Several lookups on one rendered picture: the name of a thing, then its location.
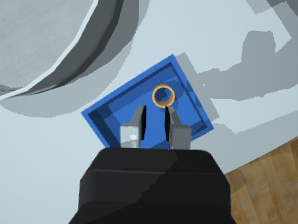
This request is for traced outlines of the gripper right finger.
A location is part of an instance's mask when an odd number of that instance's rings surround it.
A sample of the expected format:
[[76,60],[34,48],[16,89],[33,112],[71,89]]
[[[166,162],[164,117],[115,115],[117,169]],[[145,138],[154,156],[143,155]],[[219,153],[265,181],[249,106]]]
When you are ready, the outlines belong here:
[[192,129],[182,125],[174,106],[165,106],[165,133],[170,149],[189,149]]

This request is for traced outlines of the blue crate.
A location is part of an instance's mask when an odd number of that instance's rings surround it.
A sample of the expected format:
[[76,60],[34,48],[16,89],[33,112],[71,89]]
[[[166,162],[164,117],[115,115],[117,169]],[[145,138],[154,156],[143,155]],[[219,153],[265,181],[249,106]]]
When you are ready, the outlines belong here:
[[175,99],[170,106],[174,106],[182,124],[191,126],[191,141],[214,129],[172,54],[81,112],[105,148],[121,147],[121,124],[130,122],[138,105],[146,105],[146,130],[140,148],[170,149],[164,127],[165,108],[156,106],[152,99],[159,84],[167,84],[174,91]]

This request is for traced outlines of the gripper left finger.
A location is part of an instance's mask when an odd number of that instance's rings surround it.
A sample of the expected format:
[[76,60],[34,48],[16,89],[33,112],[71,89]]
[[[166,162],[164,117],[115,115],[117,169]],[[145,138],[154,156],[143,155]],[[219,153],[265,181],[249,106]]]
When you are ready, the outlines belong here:
[[123,123],[120,127],[122,148],[140,148],[146,130],[146,105],[138,105],[130,123]]

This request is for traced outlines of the bronze bushing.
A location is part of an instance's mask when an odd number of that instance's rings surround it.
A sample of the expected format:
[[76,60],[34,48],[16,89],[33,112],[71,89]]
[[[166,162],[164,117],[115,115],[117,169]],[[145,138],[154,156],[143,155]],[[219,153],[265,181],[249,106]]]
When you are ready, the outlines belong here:
[[[159,88],[162,88],[162,87],[165,87],[165,88],[168,88],[168,89],[171,90],[171,96],[170,96],[170,98],[169,98],[167,101],[165,101],[165,102],[158,101],[158,100],[155,98],[155,95],[154,95],[155,92],[156,92],[156,90],[158,90]],[[159,84],[159,85],[157,85],[157,86],[154,88],[152,98],[153,98],[153,102],[154,102],[157,106],[162,107],[162,108],[165,108],[165,106],[170,106],[170,105],[173,103],[174,98],[175,98],[175,95],[174,95],[174,91],[172,90],[172,88],[171,88],[170,86],[168,86],[167,84]]]

